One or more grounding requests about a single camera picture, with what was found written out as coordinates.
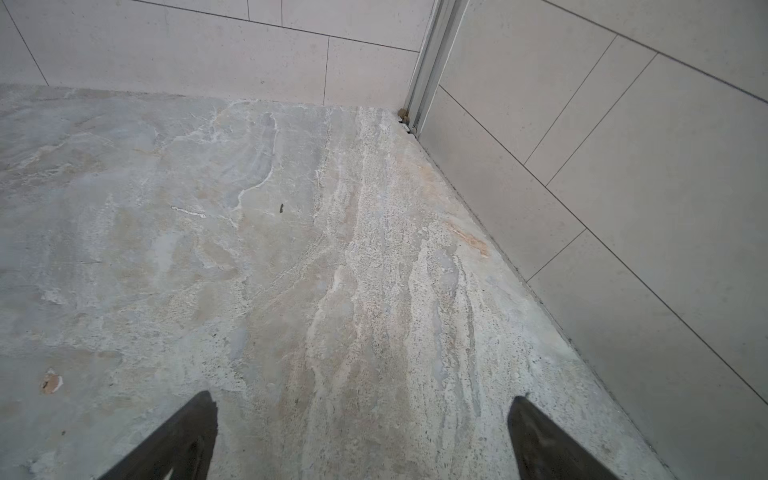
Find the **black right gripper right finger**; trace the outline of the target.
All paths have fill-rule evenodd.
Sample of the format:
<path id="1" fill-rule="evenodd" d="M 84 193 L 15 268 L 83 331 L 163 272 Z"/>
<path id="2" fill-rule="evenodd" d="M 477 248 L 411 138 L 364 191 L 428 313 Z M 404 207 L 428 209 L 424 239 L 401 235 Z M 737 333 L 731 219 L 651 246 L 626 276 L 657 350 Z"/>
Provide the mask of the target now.
<path id="1" fill-rule="evenodd" d="M 513 399 L 507 428 L 522 480 L 619 479 L 524 396 Z"/>

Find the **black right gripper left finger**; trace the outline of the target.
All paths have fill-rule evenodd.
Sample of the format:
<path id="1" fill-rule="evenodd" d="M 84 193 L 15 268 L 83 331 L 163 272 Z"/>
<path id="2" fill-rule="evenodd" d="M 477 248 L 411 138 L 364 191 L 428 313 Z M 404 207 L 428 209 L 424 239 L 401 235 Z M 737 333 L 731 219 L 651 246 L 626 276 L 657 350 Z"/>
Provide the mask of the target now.
<path id="1" fill-rule="evenodd" d="M 218 409 L 201 391 L 176 411 L 104 479 L 205 479 L 218 434 Z"/>

